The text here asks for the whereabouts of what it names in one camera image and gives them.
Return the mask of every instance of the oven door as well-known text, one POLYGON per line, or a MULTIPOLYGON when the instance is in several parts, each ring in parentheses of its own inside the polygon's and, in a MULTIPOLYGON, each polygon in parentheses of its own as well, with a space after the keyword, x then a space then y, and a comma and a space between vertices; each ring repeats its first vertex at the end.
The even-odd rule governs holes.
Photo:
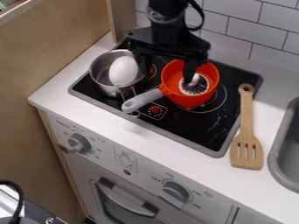
POLYGON ((140 189, 118 185, 107 178, 90 180, 90 185, 105 224, 204 224, 159 198, 151 199, 146 192, 140 195, 140 189))

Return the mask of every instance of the oven door handle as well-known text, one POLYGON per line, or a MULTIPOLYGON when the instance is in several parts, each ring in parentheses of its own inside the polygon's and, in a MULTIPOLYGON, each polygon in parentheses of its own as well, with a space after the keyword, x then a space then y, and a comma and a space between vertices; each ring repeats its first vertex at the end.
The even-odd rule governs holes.
POLYGON ((125 198, 120 195, 118 192, 114 191, 115 185, 105 178, 101 178, 101 180, 96 183, 96 186, 99 190, 100 195, 105 196, 109 200, 113 201, 119 207, 139 216, 155 218, 158 209, 152 206, 150 203, 143 201, 142 205, 136 204, 134 201, 125 198))

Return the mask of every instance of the black cable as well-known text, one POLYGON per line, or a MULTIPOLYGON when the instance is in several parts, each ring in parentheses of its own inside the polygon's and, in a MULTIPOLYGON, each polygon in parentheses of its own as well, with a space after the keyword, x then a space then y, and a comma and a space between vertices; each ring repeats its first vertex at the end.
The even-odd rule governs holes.
POLYGON ((204 11, 200 8, 200 6, 194 0, 189 0, 189 3, 198 12, 198 14, 202 18, 201 24, 199 26, 188 27, 189 31, 195 32, 195 31, 200 30, 203 27, 203 25, 205 23, 205 13, 204 13, 204 11))
POLYGON ((10 222, 8 223, 8 224, 18 224, 19 219, 20 219, 19 217, 20 217, 23 203, 24 203, 24 192, 19 185, 17 185, 16 183, 14 183, 10 180, 0 180, 0 185, 11 186, 18 193, 19 198, 18 198, 18 203, 17 203, 17 209, 16 209, 15 213, 12 215, 10 222))

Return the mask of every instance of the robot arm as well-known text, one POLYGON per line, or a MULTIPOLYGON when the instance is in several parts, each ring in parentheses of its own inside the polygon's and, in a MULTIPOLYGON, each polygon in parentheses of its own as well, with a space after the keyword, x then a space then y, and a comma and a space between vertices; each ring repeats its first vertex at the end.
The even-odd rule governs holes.
POLYGON ((196 68, 207 62, 210 43, 193 35, 205 22, 205 14, 194 0, 149 0, 147 15, 151 27, 134 29, 127 35, 129 50, 144 74, 148 74, 152 55, 184 60, 184 80, 190 83, 196 68), (191 4, 201 16, 197 27, 187 27, 185 9, 191 4))

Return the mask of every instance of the orange bowl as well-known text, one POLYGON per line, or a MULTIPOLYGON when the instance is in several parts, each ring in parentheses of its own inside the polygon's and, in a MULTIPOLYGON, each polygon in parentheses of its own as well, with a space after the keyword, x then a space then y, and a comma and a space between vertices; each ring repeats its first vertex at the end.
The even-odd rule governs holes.
POLYGON ((163 95, 184 108, 191 109, 208 102, 215 94, 220 81, 219 71, 211 62, 199 66, 197 73, 202 74, 209 81, 209 88, 202 94, 183 94, 179 88, 179 82, 183 79, 184 61, 175 59, 163 69, 161 74, 162 85, 160 90, 163 95))

